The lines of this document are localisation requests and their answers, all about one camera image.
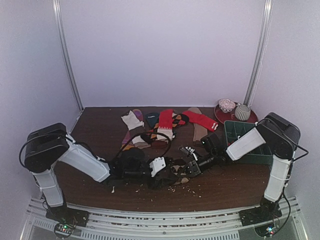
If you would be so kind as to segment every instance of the white wall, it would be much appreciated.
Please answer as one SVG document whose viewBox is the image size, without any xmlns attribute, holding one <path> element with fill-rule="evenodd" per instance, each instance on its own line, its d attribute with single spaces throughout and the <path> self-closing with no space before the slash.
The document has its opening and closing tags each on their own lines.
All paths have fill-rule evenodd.
<svg viewBox="0 0 320 240">
<path fill-rule="evenodd" d="M 18 162 L 32 130 L 79 114 L 62 58 L 52 1 L 0 2 L 0 238 L 18 239 L 32 175 Z"/>
<path fill-rule="evenodd" d="M 297 161 L 288 192 L 296 195 L 312 239 L 320 228 L 320 1 L 274 1 L 268 47 L 253 100 L 262 118 L 275 112 L 301 130 L 310 154 Z"/>
<path fill-rule="evenodd" d="M 84 106 L 242 102 L 264 0 L 62 0 Z"/>
</svg>

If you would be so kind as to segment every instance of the metal base plate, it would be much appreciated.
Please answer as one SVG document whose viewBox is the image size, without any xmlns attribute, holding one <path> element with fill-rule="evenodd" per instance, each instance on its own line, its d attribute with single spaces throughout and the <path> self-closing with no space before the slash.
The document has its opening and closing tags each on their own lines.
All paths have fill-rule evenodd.
<svg viewBox="0 0 320 240">
<path fill-rule="evenodd" d="M 293 222 L 299 233 L 299 238 L 290 239 L 307 240 L 298 202 L 295 197 L 288 200 L 291 215 L 296 218 Z M 57 221 L 46 218 L 47 211 L 43 202 L 43 199 L 31 199 L 21 240 L 45 239 L 43 234 L 42 238 L 32 238 L 34 229 L 54 230 Z M 240 232 L 267 223 L 242 226 L 239 212 L 252 209 L 254 206 L 200 212 L 119 211 L 71 203 L 67 206 L 73 210 L 89 212 L 86 227 L 77 226 L 72 233 L 72 238 L 81 240 L 239 240 Z M 283 223 L 289 212 L 288 204 L 282 199 L 279 201 L 279 207 L 282 211 L 279 220 Z"/>
<path fill-rule="evenodd" d="M 280 218 L 282 216 L 281 210 L 276 209 L 274 213 L 262 214 L 261 207 L 259 206 L 239 211 L 240 221 L 244 227 L 271 221 L 274 219 L 274 216 Z"/>
<path fill-rule="evenodd" d="M 87 226 L 87 222 L 89 219 L 89 212 L 88 211 L 84 211 L 84 210 L 78 210 L 78 209 L 74 209 L 74 208 L 67 208 L 68 210 L 68 216 L 72 216 L 70 217 L 70 222 L 65 222 L 65 224 L 70 224 L 73 225 L 74 222 L 76 222 L 76 225 L 79 227 L 86 227 Z M 46 211 L 45 217 L 47 219 L 52 219 L 55 221 L 59 221 L 59 219 L 55 218 L 50 211 Z"/>
</svg>

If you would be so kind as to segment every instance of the red plate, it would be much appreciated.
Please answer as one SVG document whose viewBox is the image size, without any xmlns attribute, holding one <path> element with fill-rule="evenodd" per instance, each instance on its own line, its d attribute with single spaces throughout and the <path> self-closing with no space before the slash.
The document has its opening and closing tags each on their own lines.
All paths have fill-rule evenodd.
<svg viewBox="0 0 320 240">
<path fill-rule="evenodd" d="M 216 119 L 217 119 L 220 123 L 222 123 L 222 124 L 224 124 L 225 121 L 238 121 L 238 122 L 242 122 L 242 121 L 240 121 L 240 120 L 238 120 L 238 119 L 236 118 L 236 116 L 235 116 L 235 111 L 236 111 L 236 107 L 235 107 L 231 112 L 224 113 L 224 112 L 220 109 L 219 105 L 217 105 L 217 106 L 215 106 L 215 108 L 214 108 L 214 115 L 215 115 Z M 251 110 L 251 114 L 250 114 L 249 119 L 248 119 L 247 121 L 243 121 L 243 122 L 245 122 L 245 123 L 253 123 L 253 124 L 254 124 L 254 123 L 257 122 L 257 121 L 258 121 L 257 115 L 255 114 L 254 111 Z"/>
</svg>

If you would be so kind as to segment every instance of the red sock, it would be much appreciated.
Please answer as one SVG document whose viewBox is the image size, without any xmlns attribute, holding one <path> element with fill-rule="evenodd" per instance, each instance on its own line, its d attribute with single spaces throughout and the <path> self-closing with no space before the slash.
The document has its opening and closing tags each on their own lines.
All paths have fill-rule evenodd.
<svg viewBox="0 0 320 240">
<path fill-rule="evenodd" d="M 170 140 L 173 139 L 173 132 L 172 132 L 172 114 L 174 113 L 173 109 L 167 109 L 160 112 L 159 116 L 159 127 L 157 132 L 167 135 Z M 167 139 L 164 136 L 157 135 L 156 139 L 161 141 L 166 141 Z"/>
<path fill-rule="evenodd" d="M 192 111 L 184 111 L 182 114 L 189 117 L 190 123 L 199 124 L 211 132 L 214 132 L 218 127 L 218 123 L 210 117 L 207 117 L 206 115 L 195 113 Z"/>
</svg>

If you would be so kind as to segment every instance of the white plastic piece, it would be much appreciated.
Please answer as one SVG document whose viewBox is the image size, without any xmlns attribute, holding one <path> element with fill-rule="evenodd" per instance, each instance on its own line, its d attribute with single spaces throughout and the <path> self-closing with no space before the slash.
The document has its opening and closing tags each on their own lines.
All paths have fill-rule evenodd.
<svg viewBox="0 0 320 240">
<path fill-rule="evenodd" d="M 53 169 L 51 168 L 50 170 L 45 170 L 41 173 L 31 173 L 36 178 L 39 188 L 45 196 L 47 204 L 50 207 L 62 206 L 64 198 Z"/>
<path fill-rule="evenodd" d="M 233 161 L 235 161 L 265 143 L 266 141 L 264 140 L 264 138 L 254 127 L 240 139 L 232 143 L 226 149 L 226 153 Z"/>
<path fill-rule="evenodd" d="M 194 158 L 196 161 L 198 161 L 197 155 L 196 155 L 194 152 L 192 153 L 192 155 L 193 155 L 193 158 Z"/>
<path fill-rule="evenodd" d="M 68 144 L 69 149 L 59 157 L 58 161 L 71 165 L 99 183 L 110 176 L 110 168 L 107 163 L 98 161 L 91 152 L 81 145 L 69 141 Z"/>
<path fill-rule="evenodd" d="M 165 158 L 157 157 L 149 164 L 149 166 L 152 168 L 151 177 L 153 178 L 158 172 L 166 167 Z"/>
<path fill-rule="evenodd" d="M 273 164 L 270 173 L 268 186 L 264 191 L 264 198 L 276 202 L 282 194 L 287 181 L 291 161 L 288 159 L 281 159 L 273 155 Z"/>
</svg>

